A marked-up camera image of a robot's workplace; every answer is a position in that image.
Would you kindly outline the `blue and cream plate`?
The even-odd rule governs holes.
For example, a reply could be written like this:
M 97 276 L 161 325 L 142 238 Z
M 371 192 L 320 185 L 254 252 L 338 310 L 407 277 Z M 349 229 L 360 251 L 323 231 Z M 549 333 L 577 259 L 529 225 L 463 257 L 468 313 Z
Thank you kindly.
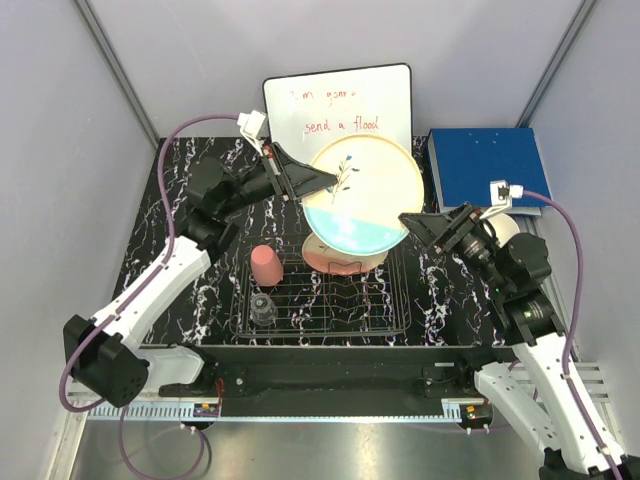
M 311 230 L 329 247 L 348 255 L 384 253 L 408 235 L 402 213 L 419 213 L 424 184 L 403 146 L 373 134 L 354 134 L 321 149 L 311 166 L 337 182 L 302 200 Z

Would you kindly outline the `pink plastic cup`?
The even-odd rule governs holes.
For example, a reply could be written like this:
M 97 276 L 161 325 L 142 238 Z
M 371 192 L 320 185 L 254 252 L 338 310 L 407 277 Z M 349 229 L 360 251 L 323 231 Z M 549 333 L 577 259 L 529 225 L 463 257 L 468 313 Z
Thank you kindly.
M 284 268 L 277 253 L 268 245 L 258 245 L 250 255 L 252 275 L 260 286 L 276 286 L 284 276 Z

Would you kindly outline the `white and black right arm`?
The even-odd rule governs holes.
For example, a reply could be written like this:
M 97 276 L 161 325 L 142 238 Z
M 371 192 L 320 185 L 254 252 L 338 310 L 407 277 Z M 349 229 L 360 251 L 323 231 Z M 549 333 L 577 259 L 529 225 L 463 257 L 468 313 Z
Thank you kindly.
M 469 204 L 445 214 L 403 213 L 402 224 L 435 254 L 454 254 L 490 291 L 493 323 L 529 375 L 532 396 L 489 347 L 464 354 L 454 384 L 495 406 L 537 455 L 542 479 L 636 479 L 639 459 L 602 421 L 570 357 L 568 332 L 541 285 L 550 276 L 545 241 L 519 232 L 500 243 Z

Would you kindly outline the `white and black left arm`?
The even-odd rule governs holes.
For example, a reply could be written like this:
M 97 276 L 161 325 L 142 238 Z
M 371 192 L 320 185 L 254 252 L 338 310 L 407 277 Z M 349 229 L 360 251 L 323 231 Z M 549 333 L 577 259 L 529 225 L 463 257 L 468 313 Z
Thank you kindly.
M 66 322 L 64 378 L 116 408 L 146 388 L 182 385 L 193 395 L 208 394 L 216 382 L 213 359 L 194 346 L 145 349 L 147 332 L 233 243 L 239 228 L 228 222 L 231 214 L 272 196 L 298 200 L 336 182 L 335 175 L 294 160 L 277 143 L 265 146 L 259 163 L 240 176 L 213 158 L 196 163 L 186 215 L 159 257 L 91 318 L 75 315 Z

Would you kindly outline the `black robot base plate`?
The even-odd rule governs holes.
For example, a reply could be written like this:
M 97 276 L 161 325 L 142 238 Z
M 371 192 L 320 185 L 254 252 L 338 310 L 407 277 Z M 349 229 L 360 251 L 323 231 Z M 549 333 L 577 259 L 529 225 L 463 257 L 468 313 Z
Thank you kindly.
M 170 381 L 163 397 L 222 395 L 232 417 L 347 419 L 441 415 L 444 399 L 481 396 L 468 358 L 508 362 L 507 348 L 434 346 L 206 346 L 204 377 Z

